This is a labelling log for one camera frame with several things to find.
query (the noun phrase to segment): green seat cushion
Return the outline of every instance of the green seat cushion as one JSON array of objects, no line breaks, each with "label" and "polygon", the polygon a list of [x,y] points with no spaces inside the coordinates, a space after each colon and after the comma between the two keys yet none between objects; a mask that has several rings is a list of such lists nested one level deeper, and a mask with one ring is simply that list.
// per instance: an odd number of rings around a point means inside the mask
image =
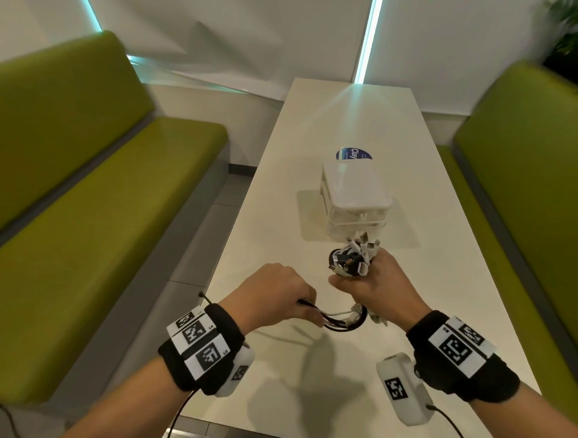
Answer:
[{"label": "green seat cushion", "polygon": [[514,64],[455,139],[578,343],[578,87]]},{"label": "green seat cushion", "polygon": [[543,396],[578,423],[578,384],[507,259],[450,149],[438,146],[438,150]]},{"label": "green seat cushion", "polygon": [[0,64],[0,229],[154,109],[102,32]]},{"label": "green seat cushion", "polygon": [[50,397],[226,142],[160,117],[0,248],[0,403]]}]

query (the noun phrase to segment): green backrest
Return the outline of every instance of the green backrest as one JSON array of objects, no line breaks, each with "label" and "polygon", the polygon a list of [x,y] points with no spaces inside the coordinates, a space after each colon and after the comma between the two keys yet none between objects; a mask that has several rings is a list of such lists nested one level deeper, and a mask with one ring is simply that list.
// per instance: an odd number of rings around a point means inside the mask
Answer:
[{"label": "green backrest", "polygon": [[0,229],[154,105],[101,32],[0,64]]},{"label": "green backrest", "polygon": [[578,342],[578,87],[514,64],[455,140]]}]

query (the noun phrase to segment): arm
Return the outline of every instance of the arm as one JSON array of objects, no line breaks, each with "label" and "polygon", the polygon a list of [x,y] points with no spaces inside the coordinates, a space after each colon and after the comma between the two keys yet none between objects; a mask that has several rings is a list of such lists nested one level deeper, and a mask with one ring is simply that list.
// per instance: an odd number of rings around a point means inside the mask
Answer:
[{"label": "arm", "polygon": [[[297,304],[302,298],[314,303],[315,289],[292,268],[276,263],[263,266],[219,305],[244,335],[290,318],[323,326],[317,309]],[[188,395],[158,357],[97,402],[63,438],[160,438]]]},{"label": "arm", "polygon": [[[329,283],[405,332],[431,312],[395,258],[383,249],[366,277],[333,275]],[[470,405],[494,438],[578,438],[578,427],[525,384],[506,402],[474,400]]]}]

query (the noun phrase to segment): blue sticker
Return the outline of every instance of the blue sticker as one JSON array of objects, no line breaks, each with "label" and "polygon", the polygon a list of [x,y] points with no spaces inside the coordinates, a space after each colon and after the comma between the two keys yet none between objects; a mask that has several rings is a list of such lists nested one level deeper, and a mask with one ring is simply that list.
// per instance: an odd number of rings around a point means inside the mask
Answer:
[{"label": "blue sticker", "polygon": [[369,153],[365,152],[363,149],[357,149],[356,147],[342,147],[335,155],[337,159],[359,159],[359,158],[371,158]]}]

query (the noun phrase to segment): white table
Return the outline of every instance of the white table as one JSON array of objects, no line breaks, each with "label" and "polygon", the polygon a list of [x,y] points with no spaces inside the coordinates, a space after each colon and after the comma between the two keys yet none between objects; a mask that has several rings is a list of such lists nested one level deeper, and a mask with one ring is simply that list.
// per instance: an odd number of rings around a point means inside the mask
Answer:
[{"label": "white table", "polygon": [[[341,147],[373,156],[395,206],[382,246],[392,252],[434,309],[458,315],[538,386],[500,300],[412,92],[296,79],[275,125],[208,289],[218,301],[267,262],[293,266],[317,289],[326,311],[351,297],[330,287],[318,189],[321,163]],[[452,437],[439,414],[409,428],[396,417],[376,374],[388,355],[413,350],[390,325],[366,322],[333,333],[286,321],[248,336],[257,359],[233,396],[193,397],[184,415],[282,438]],[[470,438],[489,433],[466,403],[429,390]]]}]

